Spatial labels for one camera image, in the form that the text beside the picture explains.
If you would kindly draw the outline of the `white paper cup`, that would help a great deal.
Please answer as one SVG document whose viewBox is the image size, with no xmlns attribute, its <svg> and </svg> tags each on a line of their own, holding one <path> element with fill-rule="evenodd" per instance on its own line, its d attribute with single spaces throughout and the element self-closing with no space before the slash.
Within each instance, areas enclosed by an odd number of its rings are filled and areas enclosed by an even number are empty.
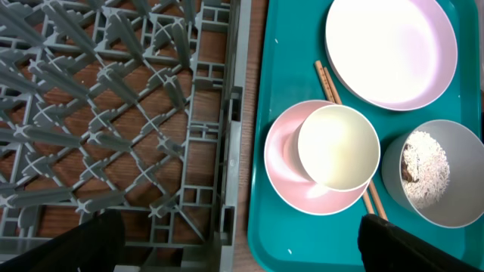
<svg viewBox="0 0 484 272">
<path fill-rule="evenodd" d="M 337 192 L 365 186 L 380 162 L 380 140 L 359 111 L 339 104 L 310 112 L 294 131 L 299 170 L 310 181 Z"/>
</svg>

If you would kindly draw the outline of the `grey bowl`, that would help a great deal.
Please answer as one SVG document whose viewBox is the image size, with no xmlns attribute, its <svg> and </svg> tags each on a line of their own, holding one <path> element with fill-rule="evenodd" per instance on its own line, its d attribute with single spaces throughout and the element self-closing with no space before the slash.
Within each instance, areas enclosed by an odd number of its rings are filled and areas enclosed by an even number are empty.
<svg viewBox="0 0 484 272">
<path fill-rule="evenodd" d="M 416 128 L 441 144 L 450 165 L 450 187 L 443 199 L 418 209 L 404 192 L 401 174 L 404 134 L 383 155 L 381 174 L 389 195 L 404 209 L 445 228 L 466 227 L 483 215 L 483 143 L 467 127 L 450 120 L 432 120 Z"/>
</svg>

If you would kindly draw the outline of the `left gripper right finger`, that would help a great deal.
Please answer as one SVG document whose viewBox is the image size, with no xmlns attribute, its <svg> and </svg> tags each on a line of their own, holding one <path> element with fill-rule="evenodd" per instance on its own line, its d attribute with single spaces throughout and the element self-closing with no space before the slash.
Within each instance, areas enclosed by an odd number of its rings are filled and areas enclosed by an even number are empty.
<svg viewBox="0 0 484 272">
<path fill-rule="evenodd" d="M 372 214 L 361 219 L 358 249 L 366 272 L 479 272 Z"/>
</svg>

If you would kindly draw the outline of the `rice and food scraps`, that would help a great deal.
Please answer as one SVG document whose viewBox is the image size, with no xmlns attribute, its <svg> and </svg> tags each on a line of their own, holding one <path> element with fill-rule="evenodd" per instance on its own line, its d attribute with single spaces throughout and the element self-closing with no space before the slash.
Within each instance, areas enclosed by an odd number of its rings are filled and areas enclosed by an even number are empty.
<svg viewBox="0 0 484 272">
<path fill-rule="evenodd" d="M 401 159 L 402 186 L 416 209 L 437 203 L 450 181 L 450 166 L 441 145 L 425 131 L 413 131 Z"/>
</svg>

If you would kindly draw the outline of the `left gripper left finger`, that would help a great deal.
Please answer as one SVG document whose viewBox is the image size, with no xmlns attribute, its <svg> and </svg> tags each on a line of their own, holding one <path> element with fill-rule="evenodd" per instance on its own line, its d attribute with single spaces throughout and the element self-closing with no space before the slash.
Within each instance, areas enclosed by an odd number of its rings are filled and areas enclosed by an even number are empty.
<svg viewBox="0 0 484 272">
<path fill-rule="evenodd" d="M 113 271 L 126 244 L 123 217 L 109 210 L 1 264 L 1 272 Z"/>
</svg>

